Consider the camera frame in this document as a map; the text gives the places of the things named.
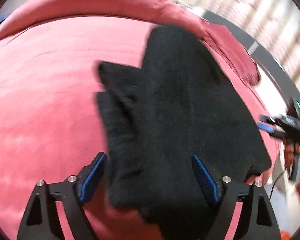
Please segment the red velvet cushion rim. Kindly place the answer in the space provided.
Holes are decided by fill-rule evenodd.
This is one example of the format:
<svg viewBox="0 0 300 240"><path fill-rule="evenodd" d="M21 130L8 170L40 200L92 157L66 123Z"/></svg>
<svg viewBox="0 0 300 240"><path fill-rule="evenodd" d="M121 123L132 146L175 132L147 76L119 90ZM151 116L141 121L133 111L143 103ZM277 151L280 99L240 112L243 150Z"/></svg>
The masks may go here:
<svg viewBox="0 0 300 240"><path fill-rule="evenodd" d="M29 0L0 26L0 40L36 23L58 18L96 15L172 24L205 41L246 83L260 81L256 62L224 25L207 22L169 0Z"/></svg>

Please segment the white window blind upper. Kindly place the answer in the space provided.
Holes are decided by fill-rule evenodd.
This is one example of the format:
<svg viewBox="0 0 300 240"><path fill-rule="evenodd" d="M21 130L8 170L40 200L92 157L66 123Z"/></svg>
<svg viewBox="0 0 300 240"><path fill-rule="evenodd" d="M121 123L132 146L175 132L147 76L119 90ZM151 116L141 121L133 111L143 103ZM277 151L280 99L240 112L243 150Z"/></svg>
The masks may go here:
<svg viewBox="0 0 300 240"><path fill-rule="evenodd" d="M295 79L300 72L300 10L293 0L196 0L264 46Z"/></svg>

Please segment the red velvet round cushion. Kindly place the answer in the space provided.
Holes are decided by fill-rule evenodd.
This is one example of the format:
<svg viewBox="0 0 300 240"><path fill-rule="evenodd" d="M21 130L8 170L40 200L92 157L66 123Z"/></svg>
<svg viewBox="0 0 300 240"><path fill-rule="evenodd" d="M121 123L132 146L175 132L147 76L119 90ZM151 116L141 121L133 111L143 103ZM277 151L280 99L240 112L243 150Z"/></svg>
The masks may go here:
<svg viewBox="0 0 300 240"><path fill-rule="evenodd" d="M35 183L64 180L108 149L93 103L99 61L141 66L154 23L74 16L0 27L0 227L17 231Z"/></svg>

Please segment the black knit sweater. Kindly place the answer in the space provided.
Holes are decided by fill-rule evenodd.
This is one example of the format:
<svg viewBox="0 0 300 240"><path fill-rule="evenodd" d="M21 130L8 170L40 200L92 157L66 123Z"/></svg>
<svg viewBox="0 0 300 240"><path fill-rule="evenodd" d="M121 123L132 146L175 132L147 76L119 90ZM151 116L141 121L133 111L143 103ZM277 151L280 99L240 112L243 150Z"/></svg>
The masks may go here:
<svg viewBox="0 0 300 240"><path fill-rule="evenodd" d="M238 183L271 167L255 120L207 48L175 26L152 29L141 68L101 62L97 95L109 146L109 200L164 239L198 239L212 209L194 154Z"/></svg>

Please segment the dark grey chair frame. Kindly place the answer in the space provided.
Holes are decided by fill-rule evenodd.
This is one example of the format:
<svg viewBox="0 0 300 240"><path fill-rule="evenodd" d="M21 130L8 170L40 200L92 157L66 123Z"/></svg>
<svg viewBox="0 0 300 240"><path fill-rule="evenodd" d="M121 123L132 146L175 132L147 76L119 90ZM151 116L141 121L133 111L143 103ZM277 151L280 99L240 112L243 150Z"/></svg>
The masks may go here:
<svg viewBox="0 0 300 240"><path fill-rule="evenodd" d="M210 23L224 25L230 30L232 35L247 49L248 53L257 62L285 103L291 98L296 99L300 103L300 92L296 85L283 70L281 64L264 46L260 45L246 31L214 12L205 11L203 18Z"/></svg>

